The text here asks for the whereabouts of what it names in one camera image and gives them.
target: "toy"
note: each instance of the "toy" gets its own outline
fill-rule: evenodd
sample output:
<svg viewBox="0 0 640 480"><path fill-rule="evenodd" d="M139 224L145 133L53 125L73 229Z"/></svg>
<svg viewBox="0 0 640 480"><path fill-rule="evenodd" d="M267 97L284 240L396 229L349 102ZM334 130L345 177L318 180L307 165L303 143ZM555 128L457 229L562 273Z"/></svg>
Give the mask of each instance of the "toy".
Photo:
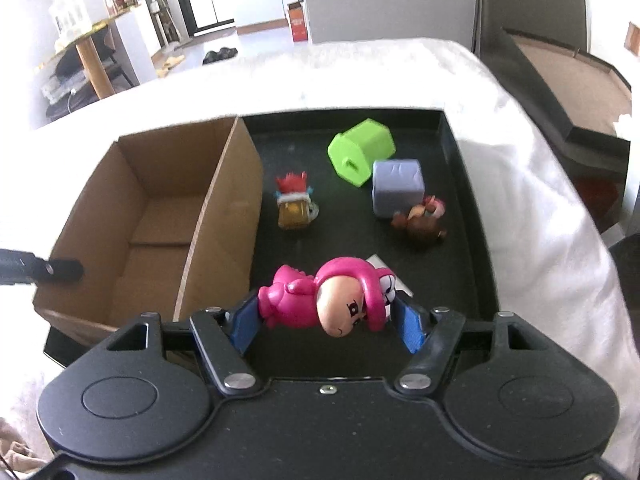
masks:
<svg viewBox="0 0 640 480"><path fill-rule="evenodd" d="M417 160L377 160L373 163L373 213L393 218L424 197L424 180Z"/></svg>
<svg viewBox="0 0 640 480"><path fill-rule="evenodd" d="M309 328L321 324L329 335L347 335L363 319L374 332L385 326L396 297L391 270L344 256L325 263L316 276L282 266L273 285L258 291L258 310L267 326Z"/></svg>
<svg viewBox="0 0 640 480"><path fill-rule="evenodd" d="M447 235L447 231L441 229L438 222L444 213L444 202L434 196L428 196L422 204L414 206L408 215L396 213L391 225L398 230L406 231L409 239L418 247L427 248Z"/></svg>
<svg viewBox="0 0 640 480"><path fill-rule="evenodd" d="M389 128L373 119L337 134L327 149L335 173L357 187L370 179L376 160L389 158L395 152Z"/></svg>
<svg viewBox="0 0 640 480"><path fill-rule="evenodd" d="M311 202L313 189L306 186L306 172L287 173L276 178L278 192L278 226L281 229L300 229L308 226L318 216L318 206Z"/></svg>

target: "green hexagonal toy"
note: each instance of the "green hexagonal toy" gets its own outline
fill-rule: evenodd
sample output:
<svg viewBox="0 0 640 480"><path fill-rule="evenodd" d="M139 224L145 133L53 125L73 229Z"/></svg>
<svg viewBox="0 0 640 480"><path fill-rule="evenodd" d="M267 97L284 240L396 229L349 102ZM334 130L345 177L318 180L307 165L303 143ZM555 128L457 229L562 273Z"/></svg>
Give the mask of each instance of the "green hexagonal toy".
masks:
<svg viewBox="0 0 640 480"><path fill-rule="evenodd" d="M371 178L373 163L396 152L391 132L384 124L367 119L343 134L337 134L326 150L335 173L360 187Z"/></svg>

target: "toy figure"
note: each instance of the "toy figure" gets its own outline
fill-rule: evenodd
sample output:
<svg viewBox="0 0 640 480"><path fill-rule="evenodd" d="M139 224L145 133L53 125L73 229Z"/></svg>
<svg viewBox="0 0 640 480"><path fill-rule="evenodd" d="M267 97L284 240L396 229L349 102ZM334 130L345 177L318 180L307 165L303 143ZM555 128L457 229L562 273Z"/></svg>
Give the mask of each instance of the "toy figure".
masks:
<svg viewBox="0 0 640 480"><path fill-rule="evenodd" d="M287 173L277 178L278 226L281 229L299 229L308 226L318 216L318 206L311 202L313 189L306 186L306 172Z"/></svg>
<svg viewBox="0 0 640 480"><path fill-rule="evenodd" d="M406 231L409 240L427 248L443 240L447 231L440 228L438 219L444 215L445 205L434 196L425 197L422 204L414 206L408 215L396 213L391 225Z"/></svg>
<svg viewBox="0 0 640 480"><path fill-rule="evenodd" d="M347 256L325 263L316 276L282 266L273 285L258 291L258 309L267 326L290 328L321 324L329 335L342 337L363 319L374 332L382 330L396 297L396 277L389 269Z"/></svg>

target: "lavender foam cube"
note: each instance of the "lavender foam cube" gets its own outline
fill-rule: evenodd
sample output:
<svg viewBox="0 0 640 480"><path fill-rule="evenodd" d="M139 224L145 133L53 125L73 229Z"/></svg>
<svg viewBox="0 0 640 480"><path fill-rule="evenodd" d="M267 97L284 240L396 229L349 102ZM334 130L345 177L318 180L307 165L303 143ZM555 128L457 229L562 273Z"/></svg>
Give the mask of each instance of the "lavender foam cube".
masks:
<svg viewBox="0 0 640 480"><path fill-rule="evenodd" d="M392 218L422 203L424 180L420 162L413 159L377 160L373 163L373 213Z"/></svg>

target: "black cable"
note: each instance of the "black cable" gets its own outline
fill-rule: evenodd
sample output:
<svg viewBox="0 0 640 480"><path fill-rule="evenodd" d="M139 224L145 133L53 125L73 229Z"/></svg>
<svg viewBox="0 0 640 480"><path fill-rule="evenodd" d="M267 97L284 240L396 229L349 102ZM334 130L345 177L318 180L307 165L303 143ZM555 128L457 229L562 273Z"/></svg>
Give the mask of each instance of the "black cable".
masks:
<svg viewBox="0 0 640 480"><path fill-rule="evenodd" d="M2 460L2 462L4 463L4 467L6 468L6 470L7 470L9 473L11 473L11 475L15 478L15 480L20 480L20 479L18 478L18 475L15 473L14 468L12 468L12 467L7 463L7 461L4 459L4 456L2 456L1 454L0 454L0 460Z"/></svg>

